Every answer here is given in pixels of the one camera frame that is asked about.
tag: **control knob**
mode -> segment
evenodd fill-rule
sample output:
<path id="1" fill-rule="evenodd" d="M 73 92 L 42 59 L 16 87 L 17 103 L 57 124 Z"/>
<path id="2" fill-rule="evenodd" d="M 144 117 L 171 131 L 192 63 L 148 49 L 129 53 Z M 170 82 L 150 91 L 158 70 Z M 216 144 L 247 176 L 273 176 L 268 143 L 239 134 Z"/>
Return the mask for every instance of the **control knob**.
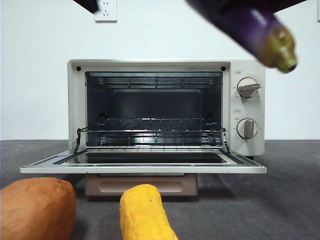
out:
<path id="1" fill-rule="evenodd" d="M 243 139 L 252 139 L 258 132 L 258 126 L 252 119 L 245 118 L 239 121 L 236 131 Z"/>
<path id="2" fill-rule="evenodd" d="M 260 87 L 261 85 L 256 79 L 246 77 L 239 81 L 237 90 L 241 97 L 248 99 L 255 95 Z"/>

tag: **eggplant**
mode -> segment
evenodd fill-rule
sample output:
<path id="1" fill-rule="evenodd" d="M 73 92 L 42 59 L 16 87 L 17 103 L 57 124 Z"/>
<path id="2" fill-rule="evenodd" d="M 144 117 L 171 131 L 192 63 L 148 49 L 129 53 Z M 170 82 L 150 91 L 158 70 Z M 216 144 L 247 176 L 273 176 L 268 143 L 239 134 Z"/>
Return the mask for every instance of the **eggplant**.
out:
<path id="1" fill-rule="evenodd" d="M 297 66 L 295 41 L 263 0 L 186 0 L 262 64 L 283 73 Z"/>

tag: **toaster oven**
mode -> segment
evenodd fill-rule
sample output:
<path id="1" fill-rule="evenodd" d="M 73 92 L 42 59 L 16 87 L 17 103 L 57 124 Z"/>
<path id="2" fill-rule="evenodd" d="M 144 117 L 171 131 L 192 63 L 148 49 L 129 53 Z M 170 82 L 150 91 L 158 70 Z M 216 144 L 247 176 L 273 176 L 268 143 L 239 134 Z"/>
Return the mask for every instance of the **toaster oven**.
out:
<path id="1" fill-rule="evenodd" d="M 67 64 L 68 150 L 21 173 L 86 174 L 85 193 L 141 183 L 196 195 L 197 174 L 265 174 L 265 68 L 253 59 Z"/>

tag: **oven door hinge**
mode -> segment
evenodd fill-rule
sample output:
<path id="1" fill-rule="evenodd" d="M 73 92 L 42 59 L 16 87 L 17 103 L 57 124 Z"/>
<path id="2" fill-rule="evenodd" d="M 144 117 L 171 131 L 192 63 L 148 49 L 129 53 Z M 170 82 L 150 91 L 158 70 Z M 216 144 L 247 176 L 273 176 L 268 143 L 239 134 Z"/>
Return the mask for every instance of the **oven door hinge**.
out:
<path id="1" fill-rule="evenodd" d="M 76 142 L 75 142 L 75 147 L 74 147 L 74 150 L 73 150 L 73 153 L 76 154 L 78 152 L 78 148 L 80 146 L 80 139 L 81 139 L 81 128 L 78 128 L 76 130 Z"/>
<path id="2" fill-rule="evenodd" d="M 228 130 L 224 128 L 223 129 L 223 143 L 224 143 L 225 148 L 226 148 L 226 150 L 227 150 L 227 152 L 229 154 L 230 153 L 230 148 L 229 148 L 228 143 L 227 143 L 227 132 L 228 132 Z"/>

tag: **oven window glass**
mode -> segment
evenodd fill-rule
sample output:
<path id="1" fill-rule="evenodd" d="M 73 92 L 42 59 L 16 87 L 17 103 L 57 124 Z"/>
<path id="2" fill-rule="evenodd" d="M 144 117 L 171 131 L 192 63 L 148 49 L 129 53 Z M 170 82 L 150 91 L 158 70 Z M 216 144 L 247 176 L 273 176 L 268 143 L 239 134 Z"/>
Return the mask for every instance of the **oven window glass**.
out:
<path id="1" fill-rule="evenodd" d="M 211 152 L 85 152 L 67 164 L 223 164 L 226 161 Z"/>

